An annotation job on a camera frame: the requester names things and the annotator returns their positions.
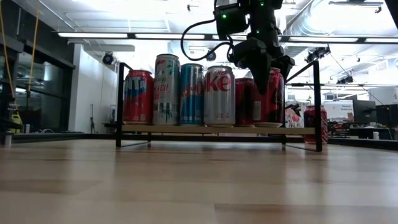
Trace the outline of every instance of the metal rack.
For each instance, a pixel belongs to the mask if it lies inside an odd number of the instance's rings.
[[[124,69],[132,70],[126,63],[119,64],[119,81],[118,81],[118,115],[116,121],[116,147],[134,146],[138,144],[147,144],[151,141],[230,141],[230,142],[280,142],[286,145],[288,142],[297,142],[294,139],[287,138],[286,135],[315,135],[315,151],[322,152],[322,124],[321,124],[321,85],[319,61],[314,61],[303,67],[296,74],[287,79],[286,83],[295,77],[313,67],[313,90],[315,95],[315,128],[285,128],[285,108],[284,124],[281,128],[214,128],[214,127],[186,127],[186,126],[151,126],[151,125],[134,125],[123,124],[123,94],[124,94]],[[235,137],[235,136],[218,136],[218,133],[242,133],[242,134],[272,134],[271,137]],[[199,134],[199,136],[187,136],[184,134]],[[122,139],[142,140],[135,144],[122,146]]]

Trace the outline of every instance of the blue soda can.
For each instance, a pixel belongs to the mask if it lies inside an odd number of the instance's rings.
[[[181,67],[180,77],[180,124],[203,124],[203,66],[188,63]]]

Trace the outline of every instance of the soda can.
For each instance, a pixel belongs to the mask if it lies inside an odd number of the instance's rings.
[[[154,98],[154,79],[151,72],[132,70],[124,82],[124,120],[135,124],[151,124]]]
[[[178,124],[180,61],[172,54],[156,57],[154,85],[154,124]]]
[[[203,124],[203,66],[188,63],[181,66],[180,124]]]
[[[261,95],[253,85],[253,123],[259,127],[278,128],[283,123],[284,78],[278,68],[271,68],[267,90]]]
[[[205,112],[207,126],[235,124],[235,76],[232,68],[212,66],[205,75]]]
[[[307,106],[304,111],[304,127],[315,128],[315,106]],[[321,137],[322,144],[328,144],[328,113],[324,106],[321,106]],[[306,134],[304,142],[307,144],[315,144],[315,135]]]
[[[237,78],[235,86],[235,126],[253,126],[253,79]]]

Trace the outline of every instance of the diet coke can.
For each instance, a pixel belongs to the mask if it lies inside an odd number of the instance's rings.
[[[235,126],[253,126],[253,79],[237,78],[235,92]]]
[[[266,94],[261,95],[256,84],[253,86],[255,126],[278,128],[283,123],[284,78],[278,68],[271,68]]]
[[[178,124],[178,82],[180,61],[172,54],[156,57],[154,85],[154,124]]]
[[[151,124],[152,102],[154,99],[154,79],[151,73],[143,70],[131,70],[124,86],[125,121],[136,124]]]
[[[315,106],[307,106],[304,111],[304,126],[306,128],[315,128]],[[328,113],[324,106],[321,106],[321,136],[322,144],[328,144]],[[315,144],[315,135],[306,134],[304,142],[307,144]]]
[[[232,68],[212,66],[205,75],[205,112],[207,126],[235,124],[235,77]]]

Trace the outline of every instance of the black cable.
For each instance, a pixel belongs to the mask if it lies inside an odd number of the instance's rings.
[[[215,11],[216,11],[216,5],[217,5],[217,0],[214,0],[214,10],[215,10]],[[205,56],[202,56],[202,57],[200,57],[200,58],[191,58],[191,57],[189,57],[189,56],[187,55],[187,53],[186,53],[185,50],[184,50],[184,46],[183,46],[184,37],[185,37],[185,35],[188,33],[188,31],[189,31],[190,29],[192,29],[192,28],[194,28],[194,27],[196,27],[196,26],[203,25],[203,24],[209,24],[209,23],[212,23],[212,22],[214,22],[214,21],[216,21],[215,18],[212,19],[212,20],[208,20],[208,21],[197,22],[197,23],[195,23],[195,24],[192,24],[192,25],[188,26],[188,27],[185,29],[185,31],[182,33],[182,36],[181,36],[180,46],[181,46],[182,53],[184,54],[184,56],[186,56],[186,58],[188,58],[188,59],[191,60],[191,61],[200,61],[200,60],[203,60],[203,59],[207,58],[210,54],[214,53],[214,52],[215,52],[219,47],[221,47],[222,45],[228,45],[228,46],[229,46],[229,49],[228,49],[228,51],[227,51],[227,59],[228,59],[228,61],[230,61],[230,62],[232,61],[231,57],[229,56],[229,52],[230,52],[231,50],[233,50],[234,44],[233,44],[233,39],[232,39],[231,36],[229,36],[229,35],[227,35],[227,37],[228,37],[228,39],[229,39],[229,42],[222,42],[222,43],[218,44],[216,47],[214,47],[214,48],[211,49],[209,52],[207,52],[207,54],[206,54]]]
[[[340,66],[340,68],[343,69],[343,71],[344,71],[347,75],[349,75],[349,76],[352,77],[352,75],[350,75],[350,74],[343,68],[343,66],[341,66],[340,63],[338,63],[338,61],[334,58],[334,56],[333,56],[332,54],[330,54],[330,56],[331,56],[331,57],[333,58],[333,60],[338,64],[338,66]],[[369,90],[365,89],[362,85],[360,85],[360,87],[362,87],[363,90],[365,90],[369,95],[371,95],[373,98],[375,98],[381,105],[385,106],[379,99],[377,99],[374,95],[372,95],[372,93],[370,93]],[[388,130],[388,133],[390,134],[391,140],[393,140],[392,134],[391,134],[391,131],[390,131],[390,127],[387,127],[387,130]]]
[[[343,66],[341,66],[340,63],[338,63],[338,61],[334,58],[334,56],[333,56],[332,54],[330,54],[330,56],[331,56],[331,57],[333,58],[333,60],[338,64],[338,66],[340,66],[340,68],[343,69],[343,71],[344,71],[347,75],[349,75],[349,76],[352,77],[352,75],[350,75],[350,74],[343,68]],[[353,81],[356,82],[360,87],[362,87],[363,90],[365,90],[369,95],[371,95],[371,96],[372,96],[373,98],[375,98],[381,105],[384,106],[384,104],[381,103],[381,101],[380,101],[379,99],[377,99],[374,95],[372,95],[372,93],[370,93],[369,90],[365,89],[361,84],[359,84],[357,81],[355,81],[354,78],[353,78]]]

